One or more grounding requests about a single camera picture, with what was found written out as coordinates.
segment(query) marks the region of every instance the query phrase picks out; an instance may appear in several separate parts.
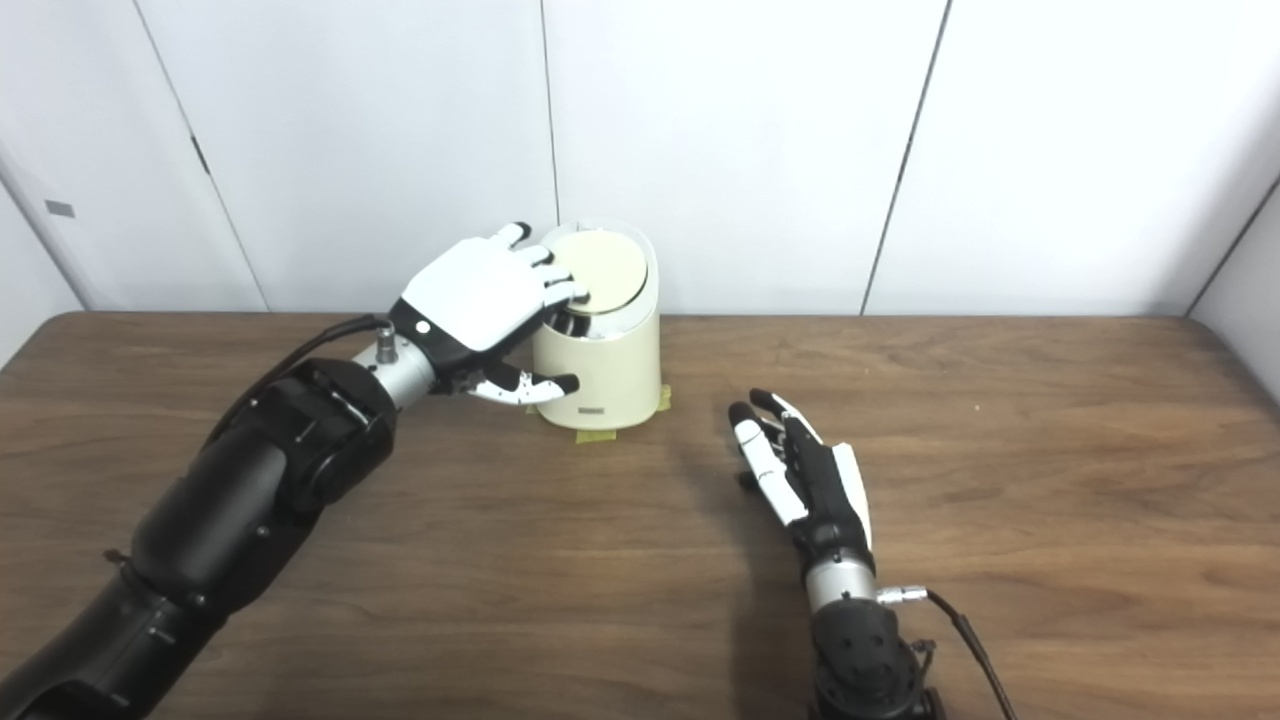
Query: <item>black robotic arm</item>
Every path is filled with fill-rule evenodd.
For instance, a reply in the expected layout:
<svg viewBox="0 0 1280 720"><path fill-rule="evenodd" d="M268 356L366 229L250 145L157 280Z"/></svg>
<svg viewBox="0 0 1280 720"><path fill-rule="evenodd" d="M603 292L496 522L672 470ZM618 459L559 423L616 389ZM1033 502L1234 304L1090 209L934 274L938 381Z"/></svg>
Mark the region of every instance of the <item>black robotic arm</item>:
<svg viewBox="0 0 1280 720"><path fill-rule="evenodd" d="M227 411L187 474L109 552L115 577L55 639L0 682L0 720L133 720L164 698L236 611L262 594L328 505L390 454L397 415L431 392L504 404L577 388L502 357L586 296L529 227L460 242L411 282L385 319L329 328ZM305 359L374 331L353 360Z"/></svg>
<svg viewBox="0 0 1280 720"><path fill-rule="evenodd" d="M964 615L920 585L877 587L870 509L852 448L824 445L809 420L772 392L753 389L750 400L776 420L762 419L746 402L730 406L733 437L751 468L740 482L764 496L799 551L814 653L810 717L946 720L937 691L925 684L933 642L902 639L892 609L929 600L978 660L1006 720L1016 720Z"/></svg>

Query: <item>cable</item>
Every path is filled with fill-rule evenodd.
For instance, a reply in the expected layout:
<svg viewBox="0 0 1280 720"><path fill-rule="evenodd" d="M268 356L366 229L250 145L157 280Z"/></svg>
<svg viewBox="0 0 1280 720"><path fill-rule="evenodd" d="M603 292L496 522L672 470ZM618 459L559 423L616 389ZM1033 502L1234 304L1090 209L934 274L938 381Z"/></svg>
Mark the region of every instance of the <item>cable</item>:
<svg viewBox="0 0 1280 720"><path fill-rule="evenodd" d="M991 683L992 692L996 693L996 702L1000 703L1000 711L1005 714L1005 720L1018 720L1018 714L1014 712L1014 706L1009 702L1009 696L1005 694L1005 685L1000 684L1000 678L996 676L996 669L991 665L991 659L987 657L987 651L983 650L982 642L978 639L978 633L973 630L973 625L969 624L969 619L961 615L956 609L942 598L941 594L928 591L928 596L933 605L937 605L947 618L951 618L951 624L955 625L956 632L960 633L960 638L966 646L969 646L969 652L973 653L973 659L978 661L982 666L982 671L987 675L987 682Z"/></svg>
<svg viewBox="0 0 1280 720"><path fill-rule="evenodd" d="M215 439L221 437L227 432L227 427L230 425L232 420L237 414L244 407L244 405L253 398L257 393L262 392L262 388L271 384L276 378L284 374L285 370L298 364L300 360L315 351L315 348L321 345L333 342L338 338L352 336L361 332L374 331L379 327L387 325L388 320L381 319L376 315L361 315L358 318L352 318L349 320L343 320L335 325L330 325L320 332L320 334L300 345L293 352L289 352L279 363L276 363L270 370L268 370L261 378L248 386L236 402L227 409L227 413L219 418L218 423L214 425L212 430L209 430L209 437L205 438L205 445L201 447L209 447Z"/></svg>
<svg viewBox="0 0 1280 720"><path fill-rule="evenodd" d="M920 662L920 684L923 685L929 676L929 667L933 665L933 652L938 650L938 643L922 639L913 642L910 647L916 655L924 656L924 660Z"/></svg>

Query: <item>container lid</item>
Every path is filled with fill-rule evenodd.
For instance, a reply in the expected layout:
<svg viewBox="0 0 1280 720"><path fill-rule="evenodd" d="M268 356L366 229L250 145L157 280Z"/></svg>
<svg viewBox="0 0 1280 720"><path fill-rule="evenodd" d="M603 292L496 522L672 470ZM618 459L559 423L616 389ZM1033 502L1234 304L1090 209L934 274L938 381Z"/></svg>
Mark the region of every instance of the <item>container lid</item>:
<svg viewBox="0 0 1280 720"><path fill-rule="evenodd" d="M631 302L649 277L640 245L630 237L604 231L580 231L556 242L554 265L566 268L591 293L570 311L582 315L611 313Z"/></svg>

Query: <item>cream-colored container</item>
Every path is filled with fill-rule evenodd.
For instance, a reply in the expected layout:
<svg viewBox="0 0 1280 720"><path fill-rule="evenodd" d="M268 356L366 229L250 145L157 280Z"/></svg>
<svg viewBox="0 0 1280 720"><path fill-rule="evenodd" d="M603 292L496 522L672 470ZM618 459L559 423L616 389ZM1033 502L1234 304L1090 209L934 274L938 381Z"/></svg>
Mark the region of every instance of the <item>cream-colored container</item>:
<svg viewBox="0 0 1280 720"><path fill-rule="evenodd" d="M644 423L662 397L658 263L649 238L625 223L579 220L547 233L543 245L591 296L534 333L534 370L573 373L580 382L577 392L538 411L577 430Z"/></svg>

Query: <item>yellow tape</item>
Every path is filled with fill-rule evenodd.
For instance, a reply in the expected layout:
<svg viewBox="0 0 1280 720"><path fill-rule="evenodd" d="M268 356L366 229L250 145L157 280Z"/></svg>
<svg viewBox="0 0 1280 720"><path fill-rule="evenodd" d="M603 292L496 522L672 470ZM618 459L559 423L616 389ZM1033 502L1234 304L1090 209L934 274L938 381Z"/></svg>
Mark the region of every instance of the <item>yellow tape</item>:
<svg viewBox="0 0 1280 720"><path fill-rule="evenodd" d="M611 439L618 439L618 430L579 430L577 439L573 445L582 445L585 442L607 442Z"/></svg>

